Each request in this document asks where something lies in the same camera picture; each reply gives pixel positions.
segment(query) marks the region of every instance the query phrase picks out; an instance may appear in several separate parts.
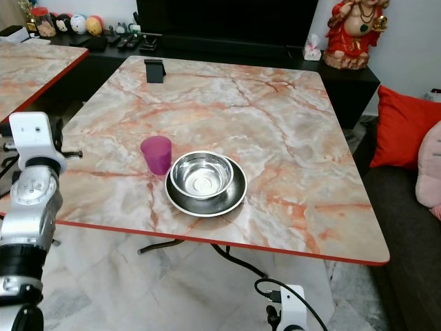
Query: floor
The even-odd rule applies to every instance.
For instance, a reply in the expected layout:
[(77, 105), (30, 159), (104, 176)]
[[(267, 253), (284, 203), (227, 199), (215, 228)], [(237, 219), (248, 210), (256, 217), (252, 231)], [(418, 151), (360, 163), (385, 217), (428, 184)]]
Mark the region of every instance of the floor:
[[(80, 106), (68, 107), (63, 119)], [(360, 123), (345, 130), (352, 152), (364, 132)], [(164, 239), (64, 225), (55, 238), (62, 244), (48, 255), (40, 304), (47, 331), (271, 330), (268, 302), (254, 291), (256, 276), (207, 244), (186, 241), (139, 256), (139, 248)], [(330, 331), (390, 330), (368, 267), (242, 248), (232, 254), (303, 286), (319, 314), (320, 295), (330, 286), (336, 305)], [(310, 328), (319, 330), (313, 323)]]

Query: metal bowl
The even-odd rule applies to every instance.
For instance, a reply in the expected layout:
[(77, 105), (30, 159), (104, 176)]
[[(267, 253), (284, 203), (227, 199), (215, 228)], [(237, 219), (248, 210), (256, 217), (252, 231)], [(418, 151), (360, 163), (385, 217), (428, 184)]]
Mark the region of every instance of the metal bowl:
[(172, 184), (170, 172), (164, 182), (165, 194), (172, 205), (185, 214), (196, 217), (215, 217), (231, 212), (245, 198), (247, 193), (247, 177), (242, 168), (231, 159), (228, 159), (233, 167), (234, 176), (228, 189), (211, 199), (198, 200), (190, 198), (179, 192)]
[(226, 191), (233, 180), (233, 167), (217, 153), (199, 150), (184, 154), (172, 165), (170, 179), (182, 194), (209, 199)]

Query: black cabinet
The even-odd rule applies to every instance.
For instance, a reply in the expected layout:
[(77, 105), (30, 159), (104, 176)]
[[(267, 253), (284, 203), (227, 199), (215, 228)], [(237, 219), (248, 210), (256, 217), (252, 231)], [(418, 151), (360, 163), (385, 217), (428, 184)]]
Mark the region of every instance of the black cabinet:
[[(52, 44), (68, 46), (76, 38), (78, 37), (59, 34), (52, 39)], [(140, 53), (137, 49), (118, 50), (114, 46), (108, 46), (103, 52), (90, 52), (79, 65), (48, 89), (44, 95), (59, 99), (87, 101), (109, 79), (124, 60), (131, 55), (318, 72), (322, 77), (329, 99), (343, 128), (353, 128), (355, 126), (371, 100), (372, 95), (380, 85), (379, 80), (369, 68), (357, 71), (342, 71), (327, 66), (323, 61), (305, 61), (301, 48), (287, 48), (285, 57), (270, 59), (165, 49), (161, 45), (151, 53)]]

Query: white wall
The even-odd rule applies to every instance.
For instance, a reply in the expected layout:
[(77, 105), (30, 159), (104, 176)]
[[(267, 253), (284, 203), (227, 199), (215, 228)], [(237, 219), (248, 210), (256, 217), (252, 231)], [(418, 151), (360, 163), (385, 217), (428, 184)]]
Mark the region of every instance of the white wall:
[[(326, 48), (327, 20), (339, 0), (319, 0), (310, 33)], [(371, 48), (369, 67), (381, 83), (399, 93), (421, 97), (441, 88), (441, 0), (391, 0), (384, 11), (389, 29)], [(378, 113), (375, 93), (365, 114)]]
[(25, 15), (15, 0), (0, 0), (0, 8), (0, 30), (26, 24)]
[(118, 22), (133, 22), (133, 12), (138, 11), (136, 0), (38, 0), (38, 3), (58, 14), (98, 15), (106, 28), (109, 24), (115, 27)]
[[(322, 49), (327, 45), (328, 19), (338, 2), (318, 1), (310, 33), (321, 38)], [(106, 26), (132, 22), (136, 11), (136, 0), (39, 0), (39, 4), (59, 14), (99, 14)], [(384, 13), (389, 29), (378, 47), (371, 48), (371, 70), (382, 84), (403, 94), (421, 97), (432, 88), (441, 88), (441, 0), (391, 0)], [(365, 113), (377, 114), (377, 104), (375, 93)]]

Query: plush toy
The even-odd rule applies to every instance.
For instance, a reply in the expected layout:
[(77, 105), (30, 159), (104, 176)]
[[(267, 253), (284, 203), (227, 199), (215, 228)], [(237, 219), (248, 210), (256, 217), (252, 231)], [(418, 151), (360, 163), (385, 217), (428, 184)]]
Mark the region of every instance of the plush toy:
[(60, 32), (73, 33), (72, 26), (70, 25), (71, 14), (60, 14), (55, 20), (56, 27)]
[(85, 17), (83, 15), (74, 15), (70, 19), (70, 25), (72, 26), (73, 31), (78, 34), (85, 34)]
[(58, 14), (55, 13), (55, 12), (50, 12), (49, 15), (50, 15), (50, 19), (52, 21), (52, 24), (54, 24), (54, 26), (57, 26), (57, 16), (58, 16)]
[(89, 16), (85, 21), (85, 26), (88, 29), (88, 32), (94, 36), (99, 36), (103, 33), (104, 23), (100, 16)]
[(441, 221), (441, 121), (426, 133), (418, 153), (416, 199)]
[(126, 34), (127, 33), (127, 26), (126, 24), (123, 22), (123, 24), (121, 24), (120, 22), (118, 22), (118, 26), (115, 29), (117, 34)]

